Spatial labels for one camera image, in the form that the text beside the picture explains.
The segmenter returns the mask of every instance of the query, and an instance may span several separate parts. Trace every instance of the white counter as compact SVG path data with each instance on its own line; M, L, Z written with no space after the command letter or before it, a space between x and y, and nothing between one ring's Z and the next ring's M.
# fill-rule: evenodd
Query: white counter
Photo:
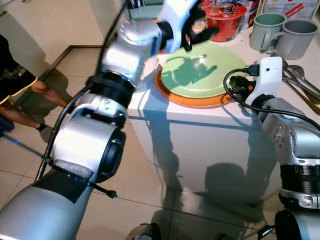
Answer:
M260 53L259 51L253 50L249 46L249 35L252 28L245 29L241 31L238 36L225 43L217 43L221 47L226 47L236 53L238 56L242 57L247 64L253 64L255 61L261 58L268 57L266 53ZM288 60L289 64L300 65L305 70L306 79L313 83L316 87L320 88L320 35L319 33L314 37L310 47L299 60ZM159 55L160 64L163 65L167 58L166 55ZM149 90L144 92L135 93L132 97L131 104L128 108L129 115L132 117L143 117L142 110L150 111L165 111L167 112L167 117L170 120L178 121L190 121L190 122L200 122L200 123L210 123L210 124L228 124L237 126L236 121L232 120L230 115L221 107L208 108L208 109L198 109L180 106L173 102L170 102L168 106L163 106L163 102L167 100L165 97L158 94L158 90L154 84L148 86ZM150 97L150 92L153 92L154 96L157 98L152 104L146 105L147 100ZM286 99L288 102L292 103L296 108L301 109L309 118L319 121L319 116L316 115L308 105L296 95L286 84L282 84L278 91L278 97ZM237 119L243 121L246 124L251 124L252 120L248 116L245 116L239 105L236 102L232 102L225 105L225 109L234 115ZM183 117L184 114L190 115L188 119Z
M247 64L268 57L249 46L252 28L232 41L220 43ZM304 57L289 64L304 68L306 78L320 88L320 34ZM160 55L164 64L168 55ZM308 117L317 116L284 83L278 97L286 99ZM238 103L206 109L170 102L157 90L154 79L136 92L129 118L159 182L167 187L254 204L281 187L280 168L271 140L254 116Z

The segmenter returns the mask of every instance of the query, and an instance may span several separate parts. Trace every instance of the red cup noodle container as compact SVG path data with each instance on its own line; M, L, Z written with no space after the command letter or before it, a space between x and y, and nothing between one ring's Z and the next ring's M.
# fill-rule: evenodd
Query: red cup noodle container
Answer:
M227 42L234 39L239 31L243 16L246 14L246 6L240 3L222 3L205 9L207 27L219 27L218 35L211 40L214 42Z

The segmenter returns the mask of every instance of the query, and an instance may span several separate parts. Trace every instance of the person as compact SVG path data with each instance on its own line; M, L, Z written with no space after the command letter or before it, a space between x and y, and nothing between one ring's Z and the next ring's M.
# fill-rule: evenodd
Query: person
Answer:
M55 105L63 108L67 105L66 100L55 89L40 81L13 59L8 40L0 34L0 114L13 122L35 128L42 140L48 143L53 128L35 121L8 100L10 96L15 96L27 88Z

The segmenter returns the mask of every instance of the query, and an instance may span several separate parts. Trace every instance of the plate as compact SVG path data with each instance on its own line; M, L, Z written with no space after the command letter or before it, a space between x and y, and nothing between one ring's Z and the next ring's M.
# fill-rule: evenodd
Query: plate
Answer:
M208 108L208 107L220 106L232 100L232 98L227 93L214 96L214 97L206 97L206 98L190 98L190 97L179 96L177 94L170 92L163 85L161 72L162 71L158 71L156 73L155 85L163 96L165 96L175 104L179 104L189 108Z
M182 48L170 56L161 77L163 85L176 95L210 98L226 93L224 77L245 66L244 60L229 49L207 41L195 45L190 52Z

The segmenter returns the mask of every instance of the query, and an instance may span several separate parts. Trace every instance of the orange plate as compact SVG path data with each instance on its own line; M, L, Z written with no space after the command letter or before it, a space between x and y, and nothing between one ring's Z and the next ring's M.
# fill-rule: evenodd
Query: orange plate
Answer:
M207 107L216 107L222 104L226 104L232 100L232 98L227 94L221 94L219 96L206 97L206 98L191 98L185 96L179 96L170 92L162 83L161 70L158 71L155 75L155 85L160 91L160 93L168 98L170 101L175 104L179 104L185 107L190 108L207 108Z

